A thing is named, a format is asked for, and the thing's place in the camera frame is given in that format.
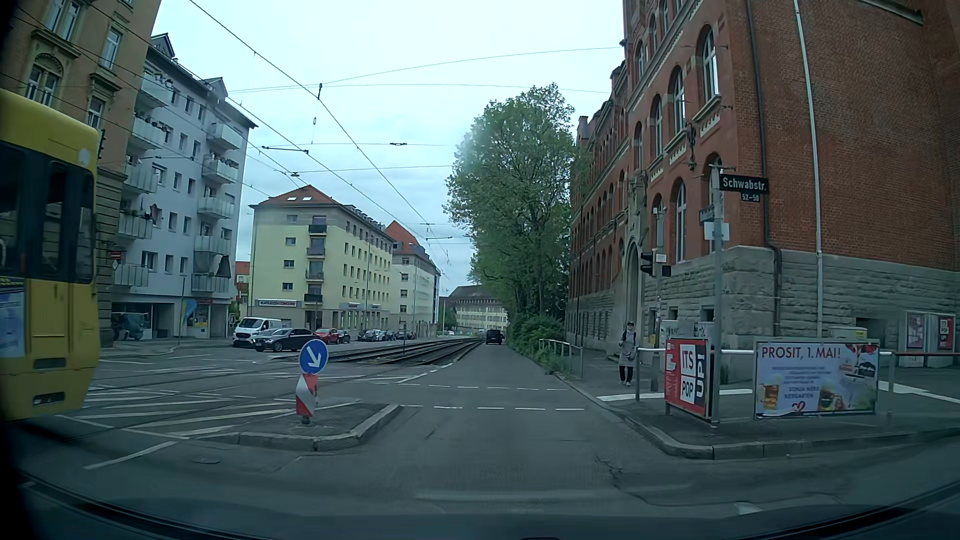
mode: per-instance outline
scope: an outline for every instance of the green foliage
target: green foliage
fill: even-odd
[[[469,276],[503,303],[511,321],[524,313],[563,318],[568,190],[587,163],[570,131],[572,113],[556,85],[490,102],[446,180],[444,209],[476,248]]]

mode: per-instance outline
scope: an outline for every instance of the sky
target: sky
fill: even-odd
[[[249,137],[237,260],[250,259],[249,205],[265,200],[264,193],[276,196],[307,183],[385,226],[396,220],[411,231],[443,274],[442,295],[469,283],[473,248],[443,211],[456,145],[491,100],[534,85],[557,83],[564,89],[576,110],[572,124],[580,115],[592,116],[609,97],[610,73],[623,60],[618,46],[623,30],[620,0],[459,4],[162,0],[154,35],[168,33],[180,64],[190,71],[205,79],[223,77],[229,97],[259,126]],[[465,61],[335,83],[436,62],[604,47],[610,48]],[[319,83],[329,113],[316,99]],[[272,86],[289,89],[242,91]],[[291,142],[309,149],[309,156],[259,148]],[[305,172],[323,171],[317,161],[334,170],[369,170],[338,172],[341,178]],[[291,178],[283,170],[302,172]]]

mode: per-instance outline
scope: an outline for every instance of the billboard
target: billboard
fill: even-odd
[[[708,417],[710,362],[705,339],[671,337],[666,340],[663,398],[667,403],[701,418]]]
[[[757,342],[756,418],[876,414],[879,347]]]

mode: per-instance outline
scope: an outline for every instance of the red car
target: red car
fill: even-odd
[[[322,340],[323,343],[327,345],[335,345],[337,343],[349,343],[350,334],[346,331],[339,331],[335,328],[322,328],[314,331],[317,335],[317,338]]]

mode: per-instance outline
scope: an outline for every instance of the beige building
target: beige building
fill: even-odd
[[[133,105],[159,0],[21,0],[0,62],[0,86],[101,130],[97,166],[100,339],[112,343],[108,240],[117,230]]]
[[[312,185],[251,208],[250,316],[311,330],[397,329],[395,241],[383,225]]]
[[[399,275],[399,328],[418,336],[437,333],[437,287],[440,272],[417,239],[396,221],[387,227],[394,243],[394,268]]]

